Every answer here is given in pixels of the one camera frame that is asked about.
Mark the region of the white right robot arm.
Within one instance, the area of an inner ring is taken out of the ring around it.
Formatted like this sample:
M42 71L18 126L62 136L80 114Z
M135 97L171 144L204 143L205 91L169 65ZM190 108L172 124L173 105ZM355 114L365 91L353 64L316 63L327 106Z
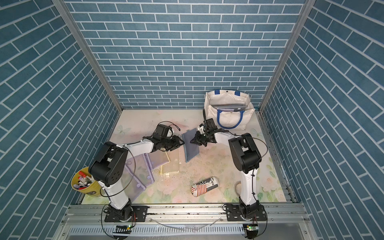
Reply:
M242 173L240 210L246 215L261 208L256 192L256 175L262 155L249 133L232 134L228 130L219 129L213 119L208 119L199 126L190 143L198 146L207 146L208 143L228 146L235 167Z

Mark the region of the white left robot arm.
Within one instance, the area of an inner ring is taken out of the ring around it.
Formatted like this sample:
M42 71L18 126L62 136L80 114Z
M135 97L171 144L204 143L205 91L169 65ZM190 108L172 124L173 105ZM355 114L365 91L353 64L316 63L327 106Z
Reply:
M130 198L125 189L130 183L124 186L121 180L127 159L156 151L173 151L185 144L174 134L173 127L178 131L181 130L170 121L162 121L150 136L121 146L106 142L96 154L94 162L89 167L89 173L104 189L106 194L103 197L110 200L109 206L112 209L121 211L129 206Z

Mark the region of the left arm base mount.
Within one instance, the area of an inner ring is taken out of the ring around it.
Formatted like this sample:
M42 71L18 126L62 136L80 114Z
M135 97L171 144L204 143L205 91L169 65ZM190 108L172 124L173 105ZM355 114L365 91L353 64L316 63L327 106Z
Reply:
M122 210L117 210L108 205L108 207L103 210L103 213L106 214L105 222L107 223L142 223L146 220L148 209L148 206L129 205L128 207L124 207Z

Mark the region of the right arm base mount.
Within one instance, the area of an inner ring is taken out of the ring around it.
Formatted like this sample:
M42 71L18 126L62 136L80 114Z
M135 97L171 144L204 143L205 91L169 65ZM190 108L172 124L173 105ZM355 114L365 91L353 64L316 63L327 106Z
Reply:
M253 204L245 206L243 204L224 204L222 209L225 211L228 222L239 221L266 221L267 212L263 205Z

